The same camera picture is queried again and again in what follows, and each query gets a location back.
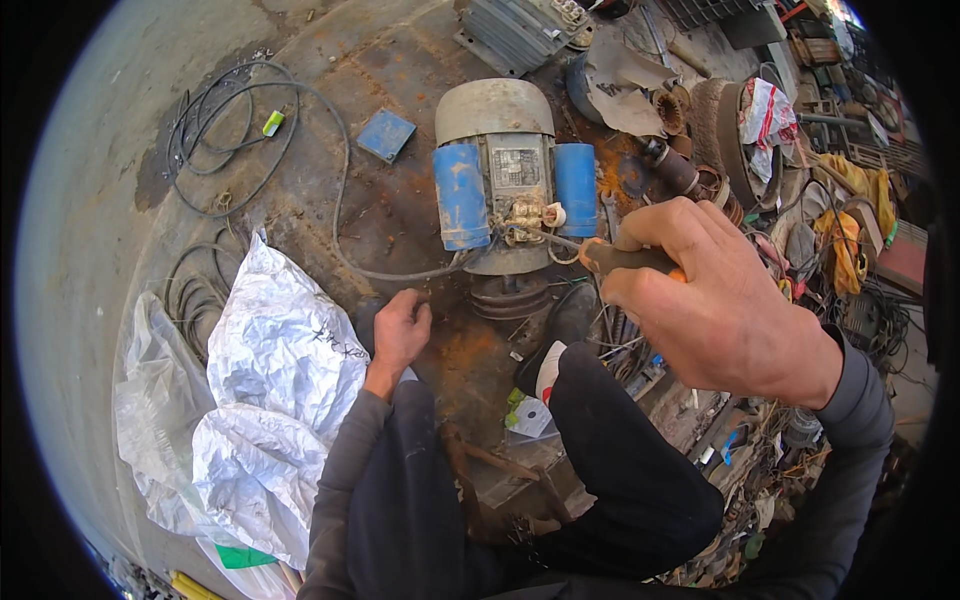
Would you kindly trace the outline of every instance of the wrist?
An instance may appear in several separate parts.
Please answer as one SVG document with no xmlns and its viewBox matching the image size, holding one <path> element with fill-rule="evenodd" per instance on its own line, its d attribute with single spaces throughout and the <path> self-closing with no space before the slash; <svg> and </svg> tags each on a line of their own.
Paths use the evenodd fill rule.
<svg viewBox="0 0 960 600">
<path fill-rule="evenodd" d="M 843 373 L 843 350 L 821 327 L 812 313 L 803 310 L 800 331 L 789 340 L 793 360 L 788 362 L 789 374 L 775 396 L 783 403 L 823 410 L 836 392 Z"/>
<path fill-rule="evenodd" d="M 406 367 L 401 369 L 386 361 L 377 360 L 374 356 L 367 366 L 367 378 L 364 381 L 363 389 L 379 396 L 386 402 L 390 402 L 404 369 Z"/>
</svg>

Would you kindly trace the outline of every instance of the screwdriver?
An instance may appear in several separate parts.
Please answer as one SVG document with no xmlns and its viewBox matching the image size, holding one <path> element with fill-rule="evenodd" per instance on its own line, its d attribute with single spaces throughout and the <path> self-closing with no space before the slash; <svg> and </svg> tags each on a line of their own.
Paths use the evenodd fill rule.
<svg viewBox="0 0 960 600">
<path fill-rule="evenodd" d="M 644 248 L 636 252 L 626 252 L 618 250 L 599 237 L 591 237 L 584 240 L 582 244 L 577 244 L 559 235 L 540 231 L 539 229 L 526 229 L 528 233 L 539 235 L 540 237 L 566 246 L 577 251 L 580 263 L 587 267 L 588 271 L 599 275 L 606 275 L 613 269 L 639 269 L 640 267 L 650 267 L 656 269 L 671 279 L 676 279 L 686 283 L 686 273 L 680 268 L 666 252 L 659 248 Z"/>
</svg>

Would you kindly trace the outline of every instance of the blue capacitor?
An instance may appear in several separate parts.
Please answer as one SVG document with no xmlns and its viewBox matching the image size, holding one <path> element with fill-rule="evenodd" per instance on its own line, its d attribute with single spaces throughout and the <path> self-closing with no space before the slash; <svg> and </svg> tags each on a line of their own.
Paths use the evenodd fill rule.
<svg viewBox="0 0 960 600">
<path fill-rule="evenodd" d="M 597 180 L 593 146 L 557 144 L 554 148 L 557 200 L 566 211 L 560 235 L 593 237 L 597 234 Z"/>
<path fill-rule="evenodd" d="M 490 244 L 487 199 L 475 144 L 451 144 L 433 151 L 440 238 L 450 251 Z"/>
</svg>

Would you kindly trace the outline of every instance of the left hand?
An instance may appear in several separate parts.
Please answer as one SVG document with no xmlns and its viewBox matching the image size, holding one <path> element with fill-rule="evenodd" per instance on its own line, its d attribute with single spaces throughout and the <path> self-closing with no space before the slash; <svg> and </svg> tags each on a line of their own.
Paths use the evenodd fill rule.
<svg viewBox="0 0 960 600">
<path fill-rule="evenodd" d="M 363 389 L 387 402 L 400 376 L 430 340 L 430 305 L 425 302 L 414 313 L 418 297 L 417 290 L 403 290 L 373 318 L 373 360 Z"/>
</svg>

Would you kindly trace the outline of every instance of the orange screwdriver handle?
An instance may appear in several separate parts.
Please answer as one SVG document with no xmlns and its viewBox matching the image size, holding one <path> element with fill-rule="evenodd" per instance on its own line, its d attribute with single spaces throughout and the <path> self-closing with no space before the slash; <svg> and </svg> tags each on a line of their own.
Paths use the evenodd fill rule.
<svg viewBox="0 0 960 600">
<path fill-rule="evenodd" d="M 666 252 L 660 249 L 643 249 L 636 252 L 618 250 L 600 239 L 593 237 L 584 240 L 578 252 L 580 263 L 588 271 L 606 275 L 613 269 L 639 269 L 650 267 L 671 279 L 686 283 L 686 273 Z"/>
</svg>

